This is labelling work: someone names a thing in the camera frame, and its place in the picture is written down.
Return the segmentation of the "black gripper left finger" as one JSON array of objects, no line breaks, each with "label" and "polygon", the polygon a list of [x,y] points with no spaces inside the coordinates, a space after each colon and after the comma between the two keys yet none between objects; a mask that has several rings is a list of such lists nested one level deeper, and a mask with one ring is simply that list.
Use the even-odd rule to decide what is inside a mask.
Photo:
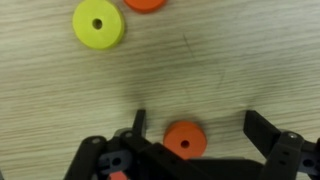
[{"label": "black gripper left finger", "polygon": [[133,126],[119,130],[111,140],[85,138],[63,180],[107,180],[123,172],[130,180],[210,180],[210,176],[160,143],[145,139],[146,111],[136,112]]}]

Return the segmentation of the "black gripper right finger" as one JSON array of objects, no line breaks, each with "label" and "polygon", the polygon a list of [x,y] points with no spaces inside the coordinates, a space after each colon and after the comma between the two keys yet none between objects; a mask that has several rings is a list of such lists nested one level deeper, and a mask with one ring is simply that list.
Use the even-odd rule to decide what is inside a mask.
[{"label": "black gripper right finger", "polygon": [[298,172],[320,180],[320,139],[279,130],[254,110],[246,112],[243,132],[266,158],[258,180],[296,180]]}]

